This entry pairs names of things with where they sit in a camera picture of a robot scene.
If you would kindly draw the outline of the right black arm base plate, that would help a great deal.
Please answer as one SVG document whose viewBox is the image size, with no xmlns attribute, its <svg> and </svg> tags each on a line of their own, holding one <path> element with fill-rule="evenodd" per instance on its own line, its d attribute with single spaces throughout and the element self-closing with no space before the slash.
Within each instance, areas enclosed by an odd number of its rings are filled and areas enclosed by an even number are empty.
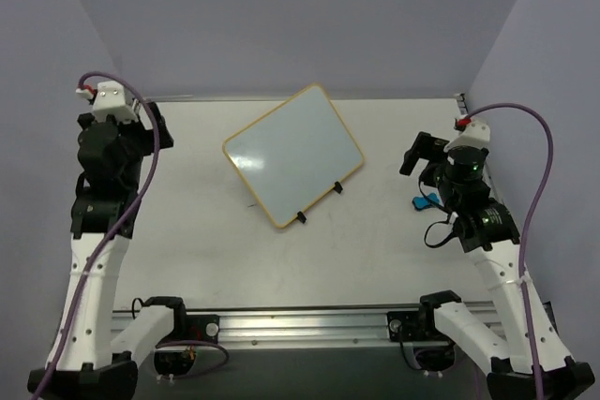
<svg viewBox="0 0 600 400">
<path fill-rule="evenodd" d="M 388 311 L 386 321 L 392 342 L 431 341 L 437 335 L 432 321 L 417 309 Z"/>
</svg>

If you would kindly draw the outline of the blue whiteboard eraser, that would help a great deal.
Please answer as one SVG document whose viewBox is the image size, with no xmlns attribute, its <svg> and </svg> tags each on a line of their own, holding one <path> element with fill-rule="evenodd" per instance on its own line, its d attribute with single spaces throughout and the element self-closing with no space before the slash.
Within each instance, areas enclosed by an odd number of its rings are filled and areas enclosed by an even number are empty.
<svg viewBox="0 0 600 400">
<path fill-rule="evenodd" d="M 429 208 L 443 210 L 440 199 L 434 192 L 431 192 L 425 196 L 414 197 L 412 199 L 412 206 L 416 211 L 424 211 Z"/>
</svg>

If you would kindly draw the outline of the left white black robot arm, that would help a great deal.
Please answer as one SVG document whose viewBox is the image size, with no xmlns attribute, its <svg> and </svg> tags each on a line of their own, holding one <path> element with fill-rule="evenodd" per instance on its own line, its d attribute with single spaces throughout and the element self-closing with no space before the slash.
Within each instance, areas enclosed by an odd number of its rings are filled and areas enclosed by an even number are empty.
<svg viewBox="0 0 600 400">
<path fill-rule="evenodd" d="M 182 299 L 163 297 L 144 307 L 126 329 L 111 332 L 113 301 L 142 198 L 154 178 L 159 151 L 173 138 L 158 106 L 140 115 L 105 120 L 79 117 L 82 166 L 71 207 L 71 265 L 67 298 L 48 361 L 31 371 L 35 399 L 130 399 L 139 368 L 162 339 L 182 341 L 189 330 Z"/>
</svg>

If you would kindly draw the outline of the yellow-framed small whiteboard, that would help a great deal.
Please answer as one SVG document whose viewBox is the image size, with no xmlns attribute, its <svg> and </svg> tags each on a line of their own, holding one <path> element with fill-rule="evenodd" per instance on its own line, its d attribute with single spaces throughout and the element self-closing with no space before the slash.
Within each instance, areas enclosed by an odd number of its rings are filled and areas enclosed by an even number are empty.
<svg viewBox="0 0 600 400">
<path fill-rule="evenodd" d="M 222 152 L 278 229 L 361 169 L 365 156 L 324 88 L 313 83 L 222 144 Z"/>
</svg>

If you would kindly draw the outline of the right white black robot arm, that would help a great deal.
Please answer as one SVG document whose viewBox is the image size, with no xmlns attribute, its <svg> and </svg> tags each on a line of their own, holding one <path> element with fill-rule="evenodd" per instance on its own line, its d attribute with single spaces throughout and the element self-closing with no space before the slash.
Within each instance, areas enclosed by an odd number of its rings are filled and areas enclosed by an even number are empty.
<svg viewBox="0 0 600 400">
<path fill-rule="evenodd" d="M 400 174 L 424 159 L 418 182 L 438 190 L 449 236 L 479 272 L 499 316 L 497 335 L 452 290 L 424 295 L 416 314 L 421 333 L 453 341 L 483 372 L 493 399 L 575 399 L 595 382 L 588 363 L 564 345 L 528 273 L 519 269 L 521 243 L 510 212 L 490 194 L 483 169 L 488 150 L 421 132 Z"/>
</svg>

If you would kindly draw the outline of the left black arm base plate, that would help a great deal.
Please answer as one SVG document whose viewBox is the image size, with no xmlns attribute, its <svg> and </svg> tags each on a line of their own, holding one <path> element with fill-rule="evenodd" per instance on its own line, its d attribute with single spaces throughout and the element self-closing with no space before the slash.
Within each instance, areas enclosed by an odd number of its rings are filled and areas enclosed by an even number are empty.
<svg viewBox="0 0 600 400">
<path fill-rule="evenodd" d="M 188 314 L 185 338 L 188 340 L 218 343 L 220 317 L 216 314 Z"/>
</svg>

